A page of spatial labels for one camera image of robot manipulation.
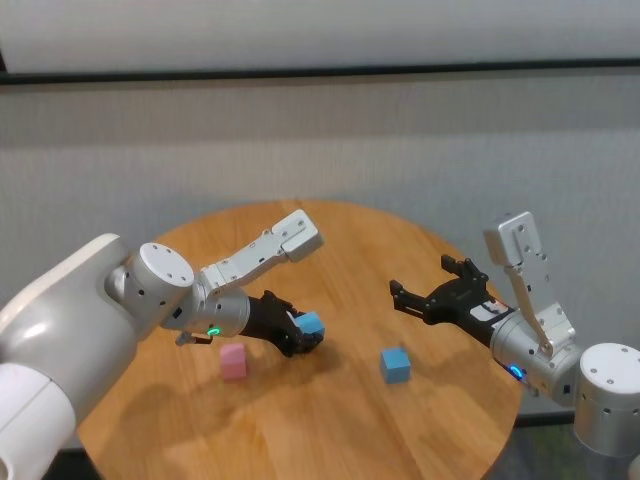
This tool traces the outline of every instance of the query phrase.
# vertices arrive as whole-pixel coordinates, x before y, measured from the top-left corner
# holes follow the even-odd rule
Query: white arm segment
[[[640,351],[602,343],[584,352],[556,300],[533,215],[503,218],[484,232],[494,263],[504,266],[519,310],[495,325],[493,357],[526,372],[522,381],[576,408],[574,431],[589,449],[624,457],[640,448]],[[640,459],[629,469],[640,480]]]
[[[309,216],[296,210],[230,257],[203,268],[194,283],[193,296],[162,326],[182,332],[177,345],[193,343],[193,334],[238,335],[251,313],[249,297],[240,287],[279,263],[302,260],[322,244],[322,236]]]
[[[321,245],[317,227],[303,210],[296,210],[231,257],[203,268],[201,278],[208,291],[220,294],[252,282],[278,263],[300,261]]]
[[[71,437],[71,402],[49,377],[0,364],[0,480],[38,480]]]
[[[536,332],[539,348],[552,358],[573,343],[575,330],[556,300],[533,215],[508,216],[484,231],[491,259],[504,266],[522,316]]]

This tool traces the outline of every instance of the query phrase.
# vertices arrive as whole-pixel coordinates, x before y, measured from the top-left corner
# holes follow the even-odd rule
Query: gray wall
[[[640,347],[639,129],[640,70],[4,88],[0,301],[102,232],[294,196],[419,222],[512,300],[481,229],[530,209],[580,338]]]

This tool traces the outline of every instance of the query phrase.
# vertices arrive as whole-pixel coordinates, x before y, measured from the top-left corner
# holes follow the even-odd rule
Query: round wooden table
[[[107,480],[472,479],[500,454],[520,386],[456,327],[393,309],[390,279],[427,294],[451,278],[440,255],[460,255],[437,236],[361,206],[284,201],[215,213],[158,241],[199,269],[296,208],[325,245],[246,290],[269,289],[318,312],[324,342],[285,358],[244,337],[179,348],[175,332],[156,329],[79,429]],[[244,382],[221,379],[218,348],[227,341],[248,348]],[[386,385],[379,354],[395,346],[408,350],[412,376]]]

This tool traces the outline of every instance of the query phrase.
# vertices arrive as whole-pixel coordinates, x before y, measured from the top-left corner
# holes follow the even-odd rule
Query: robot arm
[[[320,245],[298,210],[197,278],[169,247],[130,253],[103,235],[35,280],[0,311],[0,480],[40,478],[158,325],[181,332],[178,344],[246,335],[286,356],[310,352],[322,336],[301,333],[300,312],[240,287]]]
[[[446,255],[442,267],[458,278],[424,299],[414,298],[414,303],[422,305],[425,323],[455,323],[489,347],[493,358],[517,380],[560,405],[572,406],[581,350],[553,296],[533,216],[527,212],[504,219],[485,231],[485,239],[494,261],[505,266],[524,308],[493,298],[487,292],[488,276],[470,259],[456,262]],[[394,307],[402,311],[413,294],[395,281],[390,288]]]
[[[451,322],[490,348],[496,362],[518,381],[563,406],[575,406],[574,431],[588,448],[627,456],[640,447],[640,351],[619,344],[594,345],[584,352],[555,299],[533,216],[522,213],[484,232],[494,263],[502,265],[518,300],[513,309],[486,291],[487,275],[469,259],[442,257],[458,278],[427,297],[390,282],[396,310],[433,325]],[[629,469],[640,479],[640,457]]]

